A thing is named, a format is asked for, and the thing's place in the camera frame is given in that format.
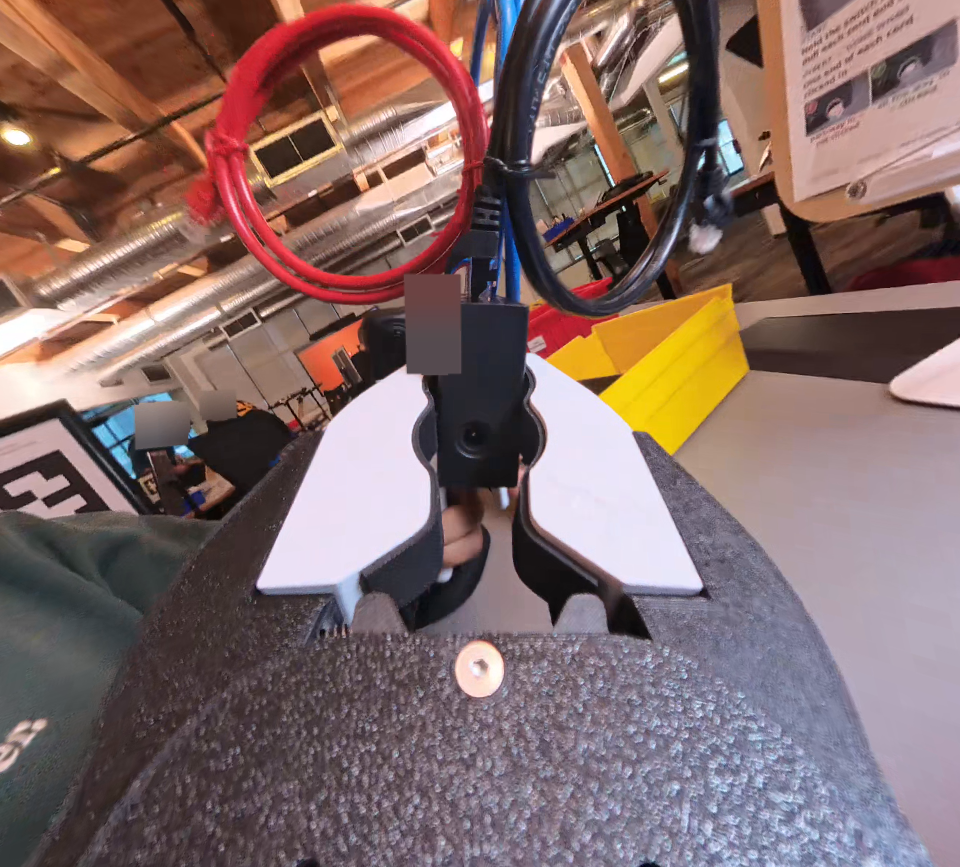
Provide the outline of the person's left hand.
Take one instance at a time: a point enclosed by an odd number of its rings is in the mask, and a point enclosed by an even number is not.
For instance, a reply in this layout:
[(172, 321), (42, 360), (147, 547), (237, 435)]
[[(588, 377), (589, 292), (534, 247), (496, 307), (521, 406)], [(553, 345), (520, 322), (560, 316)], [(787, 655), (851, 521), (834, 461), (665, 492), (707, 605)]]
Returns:
[(440, 520), (445, 571), (458, 569), (480, 555), (484, 546), (483, 514), (482, 502), (472, 495), (464, 495), (460, 502), (443, 509)]

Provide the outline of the orange screen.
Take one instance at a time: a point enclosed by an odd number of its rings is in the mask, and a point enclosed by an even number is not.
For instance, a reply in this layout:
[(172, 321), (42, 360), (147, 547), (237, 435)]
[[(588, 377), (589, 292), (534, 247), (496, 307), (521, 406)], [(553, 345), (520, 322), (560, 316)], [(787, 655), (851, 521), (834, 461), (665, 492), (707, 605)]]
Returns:
[(294, 352), (306, 374), (320, 391), (330, 393), (344, 384), (333, 356), (340, 350), (348, 357), (359, 351), (359, 321), (312, 341)]

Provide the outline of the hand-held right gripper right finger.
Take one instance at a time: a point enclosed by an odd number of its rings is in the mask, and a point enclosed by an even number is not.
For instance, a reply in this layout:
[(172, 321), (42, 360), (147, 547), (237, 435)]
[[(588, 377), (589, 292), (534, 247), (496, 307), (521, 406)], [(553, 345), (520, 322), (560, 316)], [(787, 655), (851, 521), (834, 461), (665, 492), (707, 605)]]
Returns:
[(575, 596), (606, 621), (641, 621), (632, 597), (697, 597), (704, 583), (629, 424), (580, 382), (528, 354), (535, 428), (518, 488), (512, 562), (559, 621)]

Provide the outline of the person's left forearm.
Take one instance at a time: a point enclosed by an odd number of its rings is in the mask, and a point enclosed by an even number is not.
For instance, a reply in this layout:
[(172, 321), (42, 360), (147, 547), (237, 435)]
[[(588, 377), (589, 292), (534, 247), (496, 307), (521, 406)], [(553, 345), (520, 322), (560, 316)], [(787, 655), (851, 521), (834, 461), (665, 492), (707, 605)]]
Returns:
[(1, 862), (24, 865), (84, 769), (140, 622), (218, 521), (1, 517)]

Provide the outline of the red plastic bin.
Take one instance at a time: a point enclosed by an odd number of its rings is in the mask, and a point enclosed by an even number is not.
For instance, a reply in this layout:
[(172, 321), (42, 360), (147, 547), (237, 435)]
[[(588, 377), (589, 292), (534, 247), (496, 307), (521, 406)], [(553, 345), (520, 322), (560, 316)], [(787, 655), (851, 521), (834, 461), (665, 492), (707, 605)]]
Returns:
[(527, 327), (527, 351), (539, 357), (550, 357), (577, 337), (587, 337), (593, 327), (617, 317), (588, 318), (559, 311), (540, 302), (531, 307)]

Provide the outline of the black network switch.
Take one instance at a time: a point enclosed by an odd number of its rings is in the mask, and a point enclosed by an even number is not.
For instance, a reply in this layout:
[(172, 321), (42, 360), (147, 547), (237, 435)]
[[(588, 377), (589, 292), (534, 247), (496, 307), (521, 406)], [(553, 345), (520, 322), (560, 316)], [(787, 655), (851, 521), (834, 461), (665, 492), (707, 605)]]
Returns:
[(461, 362), (434, 377), (437, 475), (444, 489), (510, 489), (524, 441), (529, 310), (506, 301), (461, 305)]

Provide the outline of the white rounded object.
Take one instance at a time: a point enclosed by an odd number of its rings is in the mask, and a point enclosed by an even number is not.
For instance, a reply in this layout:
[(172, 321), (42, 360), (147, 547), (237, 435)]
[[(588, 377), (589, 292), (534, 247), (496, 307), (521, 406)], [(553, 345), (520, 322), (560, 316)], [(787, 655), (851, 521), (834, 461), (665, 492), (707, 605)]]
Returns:
[(890, 395), (911, 405), (959, 409), (959, 339), (895, 376)]

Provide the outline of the yellow plastic bin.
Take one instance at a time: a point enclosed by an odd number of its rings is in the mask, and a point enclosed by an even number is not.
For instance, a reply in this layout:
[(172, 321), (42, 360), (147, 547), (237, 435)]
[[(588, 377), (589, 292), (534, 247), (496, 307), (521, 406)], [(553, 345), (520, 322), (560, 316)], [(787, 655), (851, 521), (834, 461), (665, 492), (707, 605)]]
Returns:
[(675, 454), (749, 372), (733, 286), (715, 286), (595, 324), (548, 357), (632, 430)]

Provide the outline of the wooden standing desk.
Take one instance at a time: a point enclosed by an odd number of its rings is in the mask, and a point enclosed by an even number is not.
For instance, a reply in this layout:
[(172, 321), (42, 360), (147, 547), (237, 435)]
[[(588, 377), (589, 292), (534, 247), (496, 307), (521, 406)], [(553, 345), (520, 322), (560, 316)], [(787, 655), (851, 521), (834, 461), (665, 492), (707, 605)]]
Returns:
[(544, 236), (544, 248), (560, 252), (577, 247), (594, 281), (599, 282), (606, 276), (612, 281), (620, 280), (628, 273), (630, 264), (619, 247), (619, 239), (605, 236), (592, 241), (591, 238), (602, 232), (613, 217), (619, 229), (627, 229), (628, 251), (637, 247), (642, 253), (649, 239), (639, 202), (650, 189), (665, 182), (667, 176), (668, 170), (663, 169), (656, 174), (635, 174), (615, 184), (606, 190), (594, 208), (577, 220), (548, 230)]

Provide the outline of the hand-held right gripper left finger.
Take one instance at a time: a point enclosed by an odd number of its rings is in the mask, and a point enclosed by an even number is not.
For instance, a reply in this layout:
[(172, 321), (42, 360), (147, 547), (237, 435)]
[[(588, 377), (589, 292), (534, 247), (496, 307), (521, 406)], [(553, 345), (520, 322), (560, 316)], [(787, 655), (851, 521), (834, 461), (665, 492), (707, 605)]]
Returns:
[(267, 596), (330, 595), (351, 623), (360, 600), (398, 608), (443, 566), (437, 426), (426, 379), (398, 369), (322, 435), (256, 581)]

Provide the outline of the black framed marker sign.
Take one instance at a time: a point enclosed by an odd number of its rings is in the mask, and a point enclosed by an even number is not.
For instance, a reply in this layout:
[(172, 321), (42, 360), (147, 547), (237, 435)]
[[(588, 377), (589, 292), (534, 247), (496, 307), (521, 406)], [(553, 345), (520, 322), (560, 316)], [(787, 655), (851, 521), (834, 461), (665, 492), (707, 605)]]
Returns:
[(58, 400), (2, 419), (1, 512), (52, 520), (154, 509), (74, 408)]

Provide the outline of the silver air duct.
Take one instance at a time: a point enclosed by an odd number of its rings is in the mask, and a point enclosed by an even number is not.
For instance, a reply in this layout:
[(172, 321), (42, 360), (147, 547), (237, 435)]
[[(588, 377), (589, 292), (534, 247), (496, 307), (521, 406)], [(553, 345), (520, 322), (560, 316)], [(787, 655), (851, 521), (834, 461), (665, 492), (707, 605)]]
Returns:
[[(423, 144), (454, 119), (450, 102), (388, 106), (348, 127), (341, 150), (308, 161), (304, 172), (277, 185), (258, 173), (250, 160), (248, 182), (264, 213), (281, 213), (312, 192), (352, 177), (355, 170), (381, 165)], [(93, 245), (50, 273), (24, 281), (20, 289), (31, 308), (86, 311), (148, 282), (166, 266), (191, 261), (233, 238), (234, 228), (226, 214), (196, 213), (183, 199), (163, 215)]]

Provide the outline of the black table mat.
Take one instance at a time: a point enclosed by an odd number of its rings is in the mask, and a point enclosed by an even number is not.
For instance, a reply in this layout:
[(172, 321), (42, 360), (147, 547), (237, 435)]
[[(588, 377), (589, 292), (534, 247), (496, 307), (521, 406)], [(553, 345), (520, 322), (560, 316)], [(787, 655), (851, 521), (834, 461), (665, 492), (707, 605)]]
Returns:
[(767, 318), (742, 331), (753, 371), (889, 383), (959, 336), (959, 309)]

